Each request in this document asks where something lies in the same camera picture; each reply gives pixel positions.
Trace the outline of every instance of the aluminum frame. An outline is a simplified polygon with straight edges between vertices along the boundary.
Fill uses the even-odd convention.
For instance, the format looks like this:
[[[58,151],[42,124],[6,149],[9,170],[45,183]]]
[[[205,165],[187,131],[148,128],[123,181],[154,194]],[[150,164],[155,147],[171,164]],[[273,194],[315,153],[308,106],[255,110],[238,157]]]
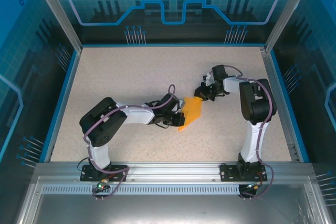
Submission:
[[[63,10],[62,5],[59,2],[59,0],[46,0],[46,1],[49,5],[51,11],[55,15],[57,21],[61,25],[64,33],[66,34],[66,36],[70,40],[74,49],[77,52],[81,53],[83,46],[82,46],[74,28],[72,27],[65,11]]]
[[[273,96],[274,96],[274,100],[276,102],[277,105],[277,109],[278,109],[278,113],[279,113],[279,117],[280,117],[280,121],[281,121],[281,125],[282,125],[282,129],[283,129],[283,133],[285,135],[287,144],[290,145],[294,145],[296,152],[291,152],[290,151],[290,155],[292,158],[292,161],[300,161],[300,162],[304,162],[304,157],[302,155],[302,151],[297,139],[297,135],[295,133],[295,129],[293,126],[293,121],[291,119],[290,113],[289,113],[289,109],[286,105],[286,101],[285,101],[285,96],[284,93],[282,91],[281,88],[281,84],[279,81],[279,76],[277,76],[277,72],[275,70],[275,65],[274,62],[272,60],[271,54],[269,52],[266,52],[264,48],[260,49],[261,51],[261,56],[263,58],[264,61],[264,65],[265,65],[265,69],[267,72],[267,76],[268,76],[268,80],[270,83],[270,86],[272,88],[272,92],[273,92]]]
[[[271,34],[269,35],[266,41],[266,52],[271,52],[273,46],[277,42],[278,38],[280,37],[282,31],[284,30],[287,22],[289,21],[290,17],[292,16],[293,12],[297,8],[300,0],[288,0],[285,7],[282,10],[282,13],[277,20]]]
[[[221,163],[113,163],[130,167],[123,185],[241,185],[246,183],[221,182]],[[307,193],[307,204],[316,223],[332,223],[326,209],[314,170],[309,163],[269,163],[275,172],[274,184],[302,184]],[[34,222],[42,189],[45,185],[94,185],[80,182],[77,163],[37,164],[17,224]]]
[[[46,137],[46,141],[45,141],[45,144],[44,144],[44,147],[43,147],[40,159],[39,159],[40,162],[50,161],[50,157],[51,157],[51,154],[55,146],[55,142],[57,139],[57,135],[59,132],[59,128],[62,122],[64,112],[65,112],[65,108],[66,108],[66,105],[67,105],[67,102],[70,96],[70,91],[71,91],[71,87],[73,84],[73,80],[75,79],[77,67],[80,61],[80,56],[81,56],[81,53],[77,52],[75,55],[73,55],[71,59],[68,72],[66,74],[63,87],[62,87],[62,90],[64,89],[64,93],[62,94],[62,91],[61,91],[60,97],[58,99],[55,112],[54,112],[54,116],[52,118],[51,125],[48,131],[48,135]]]

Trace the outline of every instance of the enclosure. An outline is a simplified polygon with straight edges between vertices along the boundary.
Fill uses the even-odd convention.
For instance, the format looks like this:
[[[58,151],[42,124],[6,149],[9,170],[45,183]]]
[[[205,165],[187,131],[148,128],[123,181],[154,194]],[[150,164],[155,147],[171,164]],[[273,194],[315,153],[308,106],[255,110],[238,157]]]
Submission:
[[[336,0],[0,5],[3,223],[334,222]],[[129,170],[115,195],[96,202],[97,182],[81,181],[80,119],[105,97],[158,101],[170,84],[178,98],[193,97],[221,64],[270,84],[277,113],[260,154],[274,180],[268,187],[266,167],[262,197],[242,197],[252,181],[222,181],[222,164],[236,164],[246,136],[241,100],[230,93],[202,102],[182,131],[121,126],[108,154]]]

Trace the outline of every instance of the orange object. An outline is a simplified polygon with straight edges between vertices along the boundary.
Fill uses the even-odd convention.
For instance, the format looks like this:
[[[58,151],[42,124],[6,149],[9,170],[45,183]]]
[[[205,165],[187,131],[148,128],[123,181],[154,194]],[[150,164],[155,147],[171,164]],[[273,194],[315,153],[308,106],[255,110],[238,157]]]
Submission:
[[[184,125],[178,127],[178,131],[183,130],[189,124],[201,116],[202,100],[198,97],[185,97],[182,113],[184,113]]]

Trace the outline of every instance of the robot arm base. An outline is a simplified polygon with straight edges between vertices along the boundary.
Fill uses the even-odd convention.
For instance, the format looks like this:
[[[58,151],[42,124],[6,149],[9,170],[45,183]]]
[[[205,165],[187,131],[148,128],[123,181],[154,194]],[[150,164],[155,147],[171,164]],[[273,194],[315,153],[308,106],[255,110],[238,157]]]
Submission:
[[[222,182],[267,181],[265,167],[260,162],[245,162],[240,154],[235,165],[221,164],[219,170]]]
[[[109,164],[107,167],[104,168],[104,170],[112,172],[114,170],[121,170],[127,168],[127,165],[112,165]],[[116,173],[112,176],[107,173],[103,173],[97,169],[91,164],[89,161],[88,165],[83,165],[80,175],[80,181],[83,182],[100,182],[103,179],[108,179],[110,182],[119,182],[123,177],[123,173]]]

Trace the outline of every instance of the black mounting bracket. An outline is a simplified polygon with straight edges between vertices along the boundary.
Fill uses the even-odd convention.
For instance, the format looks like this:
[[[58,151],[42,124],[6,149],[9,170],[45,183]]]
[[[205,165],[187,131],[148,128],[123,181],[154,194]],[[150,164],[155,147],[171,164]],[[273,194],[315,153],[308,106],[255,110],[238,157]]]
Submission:
[[[127,165],[109,165],[104,170],[112,172],[114,170],[121,170],[127,168]],[[83,182],[100,182],[105,178],[109,178],[110,182],[120,182],[124,173],[116,173],[111,176],[111,174],[102,173],[94,168],[93,165],[83,165],[80,174],[80,181]]]
[[[250,174],[250,176],[246,178],[242,178],[239,170],[237,168],[237,165],[227,165],[227,164],[221,164],[219,167],[219,172],[221,175],[221,181],[222,182],[259,182],[267,181],[267,174],[265,167],[263,165],[260,166],[261,170],[258,174],[258,172],[253,172]]]

